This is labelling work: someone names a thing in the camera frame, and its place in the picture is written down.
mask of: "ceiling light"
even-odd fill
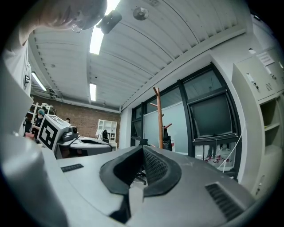
[[[96,101],[96,85],[90,83],[90,95],[91,95],[91,100]]]
[[[44,90],[44,91],[46,91],[46,88],[43,86],[43,84],[41,83],[41,81],[37,78],[35,72],[32,72],[32,76],[33,76],[33,78],[36,80],[36,82],[39,84],[39,86],[41,87],[41,89]]]
[[[115,10],[119,2],[120,0],[108,0],[105,15],[108,15],[111,11]],[[90,53],[99,55],[102,41],[103,41],[103,32],[101,31],[100,28],[97,28],[95,25],[93,29],[93,33],[92,33],[91,43],[90,43]]]

